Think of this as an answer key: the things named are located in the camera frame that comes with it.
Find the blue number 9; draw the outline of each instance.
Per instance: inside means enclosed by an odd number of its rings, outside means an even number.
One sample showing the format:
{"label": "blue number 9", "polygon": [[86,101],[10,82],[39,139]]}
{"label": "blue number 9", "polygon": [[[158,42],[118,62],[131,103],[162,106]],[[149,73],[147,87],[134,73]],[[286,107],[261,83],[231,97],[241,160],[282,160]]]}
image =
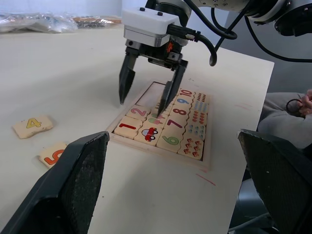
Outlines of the blue number 9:
{"label": "blue number 9", "polygon": [[188,103],[186,100],[184,100],[184,99],[178,98],[177,101],[178,101],[179,103],[182,103],[182,104],[184,104],[184,103],[189,104],[189,103]]}

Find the plastic bag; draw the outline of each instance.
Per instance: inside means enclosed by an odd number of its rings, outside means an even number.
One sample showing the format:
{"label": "plastic bag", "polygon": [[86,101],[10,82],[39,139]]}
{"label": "plastic bag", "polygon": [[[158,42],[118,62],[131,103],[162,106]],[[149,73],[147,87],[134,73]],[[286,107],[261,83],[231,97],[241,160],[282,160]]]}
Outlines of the plastic bag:
{"label": "plastic bag", "polygon": [[1,14],[0,32],[29,29],[44,33],[70,33],[78,29],[76,22],[67,16],[52,14]]}
{"label": "plastic bag", "polygon": [[78,28],[103,28],[121,23],[121,18],[117,16],[85,16],[75,17],[73,20],[78,24]]}

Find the gray sleeve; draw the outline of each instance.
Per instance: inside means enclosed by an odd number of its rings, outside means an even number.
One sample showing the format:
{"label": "gray sleeve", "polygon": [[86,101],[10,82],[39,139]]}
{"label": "gray sleeve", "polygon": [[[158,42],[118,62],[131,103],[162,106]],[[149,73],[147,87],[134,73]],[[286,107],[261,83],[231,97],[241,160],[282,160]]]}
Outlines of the gray sleeve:
{"label": "gray sleeve", "polygon": [[260,121],[268,117],[275,111],[286,111],[286,104],[292,99],[301,99],[305,94],[298,93],[267,93]]}
{"label": "gray sleeve", "polygon": [[312,143],[312,114],[301,118],[276,110],[259,123],[258,131],[283,138],[303,149]]}

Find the yellow number 4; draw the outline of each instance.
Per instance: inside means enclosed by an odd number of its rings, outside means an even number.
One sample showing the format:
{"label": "yellow number 4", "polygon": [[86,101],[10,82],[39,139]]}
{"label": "yellow number 4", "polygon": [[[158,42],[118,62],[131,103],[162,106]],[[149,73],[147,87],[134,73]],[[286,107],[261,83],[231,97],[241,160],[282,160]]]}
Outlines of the yellow number 4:
{"label": "yellow number 4", "polygon": [[27,123],[26,128],[32,128],[32,127],[41,127],[41,122],[38,122],[35,118],[30,118]]}

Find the red number 8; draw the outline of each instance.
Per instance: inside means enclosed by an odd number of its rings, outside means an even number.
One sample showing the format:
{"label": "red number 8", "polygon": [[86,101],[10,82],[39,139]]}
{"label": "red number 8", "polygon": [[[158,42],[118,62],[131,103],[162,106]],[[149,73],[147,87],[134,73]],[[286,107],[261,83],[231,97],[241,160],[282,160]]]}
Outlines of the red number 8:
{"label": "red number 8", "polygon": [[184,115],[187,114],[186,111],[184,111],[184,110],[179,110],[179,109],[174,109],[174,112],[177,113],[177,114],[180,114],[180,115],[182,115],[182,116],[184,116]]}

